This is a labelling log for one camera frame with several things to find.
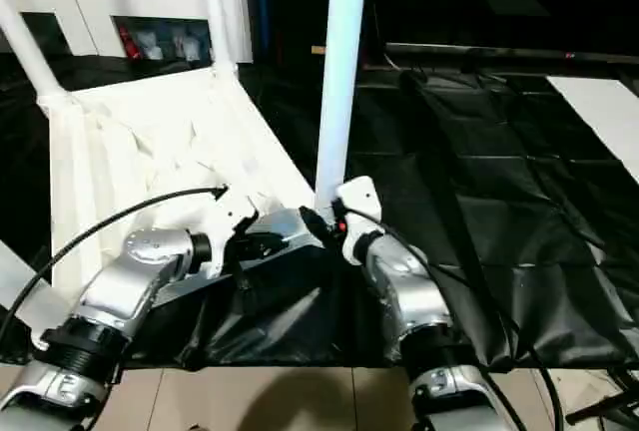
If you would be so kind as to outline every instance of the tile floor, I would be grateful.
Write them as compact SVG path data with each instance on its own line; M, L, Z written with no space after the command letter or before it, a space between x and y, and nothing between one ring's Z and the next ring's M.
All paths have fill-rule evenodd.
M0 367L2 391L16 373L15 367ZM602 386L612 389L593 376L553 372L566 410L598 399ZM529 431L552 429L548 398L533 372L516 370L495 379ZM199 425L208 431L408 431L412 422L400 369L209 368L127 372L96 429L187 431ZM593 425L571 429L596 430Z

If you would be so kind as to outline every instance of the red object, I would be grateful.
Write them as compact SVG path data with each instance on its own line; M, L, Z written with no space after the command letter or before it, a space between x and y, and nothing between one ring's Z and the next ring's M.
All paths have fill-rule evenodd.
M124 50L127 53L127 57L133 60L142 59L142 53L131 38L131 34L129 33L127 28L120 26L118 27L118 32L120 33L120 40L122 40L122 45L124 45Z

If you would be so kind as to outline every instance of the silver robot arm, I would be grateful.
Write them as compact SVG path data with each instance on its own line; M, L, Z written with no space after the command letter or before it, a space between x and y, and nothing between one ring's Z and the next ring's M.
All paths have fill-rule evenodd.
M248 199L231 191L218 211L208 234L142 229L125 239L122 253L96 274L65 322L43 333L46 350L36 350L0 400L0 431L80 431L99 415L159 293L186 294L220 274L227 242L257 217ZM176 288L188 280L196 286Z
M472 365L468 349L450 339L448 308L425 269L406 247L370 219L381 205L372 180L360 177L337 189L335 214L345 225L344 258L362 265L370 289L384 307L383 334L401 354L417 423L414 431L506 431L498 403ZM424 258L423 253L413 248Z

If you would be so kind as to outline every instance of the black plastic sheet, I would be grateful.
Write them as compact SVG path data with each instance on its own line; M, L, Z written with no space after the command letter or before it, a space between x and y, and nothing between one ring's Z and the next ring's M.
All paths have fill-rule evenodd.
M54 68L69 88L149 73L68 60ZM241 78L313 182L320 74L250 68ZM426 253L482 363L530 366L526 342L549 367L639 364L639 189L544 79L362 73L347 173L373 178L384 220ZM378 307L338 255L303 248L250 270L247 283L229 276L154 310L129 365L389 364ZM504 330L485 293L521 336ZM28 352L20 342L14 358Z

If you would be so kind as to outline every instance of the white pvc pipe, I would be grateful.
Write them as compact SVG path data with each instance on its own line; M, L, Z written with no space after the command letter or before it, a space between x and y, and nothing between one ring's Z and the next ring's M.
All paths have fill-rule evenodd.
M227 34L227 22L222 8L222 0L207 0L207 9L215 58L214 69L220 73L235 73L236 64L232 60L231 51L229 50L229 36Z
M9 0L0 0L0 28L7 37L13 52L18 56L38 97L65 93L60 87L49 64L42 55L33 35Z
M321 96L316 210L325 211L343 183L363 0L329 0Z

